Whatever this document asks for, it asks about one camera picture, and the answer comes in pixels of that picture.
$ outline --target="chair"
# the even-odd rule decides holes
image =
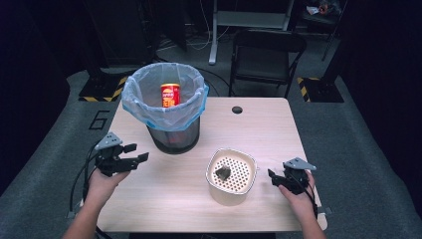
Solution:
[[[328,41],[328,44],[326,45],[325,52],[322,56],[322,61],[325,60],[326,54],[328,53],[328,50],[331,46],[332,40],[334,39],[335,34],[338,30],[338,25],[340,24],[342,15],[344,13],[345,7],[347,6],[347,1],[340,1],[343,2],[341,7],[341,13],[339,15],[332,15],[332,16],[324,16],[319,13],[311,15],[306,9],[301,9],[301,13],[299,16],[300,20],[303,20],[304,22],[308,24],[313,24],[315,26],[323,27],[325,29],[329,30],[328,38],[326,39]]]
[[[292,32],[246,29],[236,33],[229,97],[235,80],[241,80],[277,84],[277,89],[280,85],[287,85],[287,98],[299,58],[306,47],[305,39]]]

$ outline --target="black cable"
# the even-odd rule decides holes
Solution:
[[[94,155],[90,161],[92,161],[94,158],[96,158],[97,154]],[[81,176],[82,172],[84,171],[84,169],[86,168],[87,164],[85,163],[84,166],[82,166],[81,170],[78,172],[78,175],[75,177],[74,179],[74,183],[72,185],[72,190],[71,190],[71,196],[70,196],[70,200],[69,200],[69,211],[73,212],[74,211],[74,193],[75,193],[75,187],[77,185],[78,179]]]
[[[215,94],[217,94],[217,97],[220,97],[220,94],[218,94],[217,89],[214,87],[214,85],[212,85],[209,81],[204,80],[206,84],[210,85],[212,87],[212,89],[214,89]]]
[[[90,150],[88,151],[87,159],[85,160],[85,177],[84,177],[84,189],[83,189],[84,200],[87,197],[88,188],[90,186],[90,181],[89,181],[89,178],[88,178],[88,165],[90,164],[90,161],[93,160],[98,155],[96,153],[96,155],[94,155],[94,157],[91,157],[91,154],[93,153],[94,148],[96,147],[96,145],[99,142],[100,142],[100,140],[98,140],[93,146],[91,146]]]
[[[307,189],[306,188],[304,188],[302,185],[301,185],[301,183],[291,174],[291,173],[289,173],[289,172],[286,172],[285,171],[285,174],[288,174],[297,184],[298,184],[298,186],[307,194],[307,196],[308,196],[308,198],[310,199],[310,201],[311,201],[311,204],[313,205],[313,209],[314,209],[314,215],[316,216],[316,218],[317,218],[317,204],[316,204],[316,196],[315,196],[315,194],[314,194],[314,189],[311,187],[311,185],[310,185],[310,183],[308,182],[308,187],[311,189],[311,192],[313,193],[313,196],[311,196],[309,193],[308,193],[308,191],[307,191]]]
[[[105,232],[103,232],[98,226],[96,227],[96,232],[99,233],[102,237],[106,239],[112,239],[110,236],[108,236]]]
[[[218,76],[217,74],[215,74],[215,73],[213,73],[213,72],[210,72],[210,71],[208,71],[208,70],[205,70],[205,69],[202,69],[202,68],[197,68],[197,67],[195,67],[196,69],[198,69],[199,71],[203,71],[203,72],[206,72],[206,73],[209,73],[209,74],[211,74],[211,75],[214,75],[215,77],[217,77],[217,78],[219,78],[221,81],[223,81],[225,84],[226,84],[226,86],[227,87],[229,87],[229,84],[222,78],[222,77],[220,77],[220,76]]]

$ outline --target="black object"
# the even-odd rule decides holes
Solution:
[[[80,101],[114,102],[119,96],[119,89],[124,86],[124,78],[132,75],[135,70],[110,74],[103,71],[90,71],[90,78],[79,93]]]
[[[270,169],[268,169],[268,175],[271,177],[273,185],[279,186],[282,184],[294,195],[303,193],[309,183],[308,176],[304,170],[296,170],[289,167],[286,167],[286,177],[278,176]]]
[[[233,40],[229,97],[235,80],[287,85],[288,97],[299,58],[307,47],[298,34],[270,29],[246,29]],[[289,54],[296,55],[289,63]]]
[[[158,149],[168,154],[180,154],[189,151],[198,142],[200,123],[201,117],[183,131],[163,131],[146,127]]]
[[[300,82],[301,89],[305,88],[310,102],[314,103],[344,103],[340,92],[335,86],[335,80],[344,69],[346,60],[351,55],[350,41],[344,38],[329,62],[328,67],[319,80],[303,78]]]
[[[220,167],[219,169],[215,171],[215,174],[217,174],[218,178],[220,178],[223,181],[225,181],[230,176],[231,173],[232,173],[232,169],[230,169],[230,167],[226,165],[223,165],[222,167]]]
[[[122,152],[136,150],[136,144],[126,146],[113,146],[100,150],[100,155],[96,158],[96,167],[106,176],[112,176],[116,172],[125,172],[137,169],[137,166],[148,160],[149,153],[139,155],[134,158],[118,157]]]
[[[301,158],[294,158],[290,161],[284,162],[283,167],[285,168],[285,176],[278,176],[274,171],[268,169],[268,175],[271,177],[273,185],[279,187],[280,185],[285,186],[294,195],[306,193],[311,203],[313,204],[314,214],[317,218],[317,204],[314,191],[311,188],[312,196],[308,193],[307,187],[309,184],[309,178],[305,169],[316,170],[317,168]]]
[[[108,66],[144,66],[152,62],[155,29],[143,20],[137,0],[84,0]]]
[[[144,4],[150,9],[149,14],[159,31],[187,51],[183,0],[145,1]]]
[[[148,160],[148,152],[139,155],[135,158],[121,159],[121,153],[128,153],[136,150],[136,143],[126,146],[120,145],[121,139],[114,133],[109,132],[96,145],[96,150],[99,152],[96,156],[96,167],[107,176],[112,176],[116,172],[125,172],[137,169],[137,166]]]

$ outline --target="gray carpet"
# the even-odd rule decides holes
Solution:
[[[308,49],[300,61],[297,77],[321,77],[329,63],[320,58],[324,36],[308,35]],[[184,52],[170,47],[157,55],[171,62],[189,64],[210,84],[210,97],[227,96],[230,73],[230,36],[221,39],[217,64],[208,65],[210,45],[192,46]],[[129,69],[111,69],[125,72]],[[106,133],[117,102],[79,102],[78,93],[88,79],[86,72],[68,78],[71,95],[56,124],[38,150],[0,198],[0,238],[60,238],[70,219],[66,218],[75,176],[90,147]],[[373,140],[341,78],[335,81],[343,104],[306,103],[299,85],[293,82],[289,102],[310,163],[317,166],[316,187],[327,216],[328,238],[422,238],[422,221],[416,214],[404,183],[391,170]],[[279,97],[284,88],[236,84],[239,97]],[[104,119],[103,129],[90,129],[93,120]],[[81,198],[79,181],[74,204]],[[127,233],[109,233],[128,238]],[[277,238],[302,238],[301,232],[277,233]]]

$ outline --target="table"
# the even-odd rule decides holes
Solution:
[[[234,114],[232,107],[241,107]],[[119,184],[98,225],[115,232],[278,232],[301,230],[287,199],[272,185],[267,169],[282,173],[283,161],[307,160],[289,106],[281,98],[208,98],[198,143],[170,155],[157,149],[146,126],[122,109],[110,126],[123,145],[149,151],[149,159]],[[213,153],[230,147],[252,155],[258,170],[246,200],[223,206],[209,193],[205,177]],[[316,204],[320,206],[316,191]],[[325,216],[318,216],[325,229]]]
[[[275,28],[286,31],[288,29],[294,0],[289,0],[286,13],[254,13],[218,11],[217,0],[214,0],[212,21],[212,45],[209,65],[215,65],[217,59],[217,26]]]

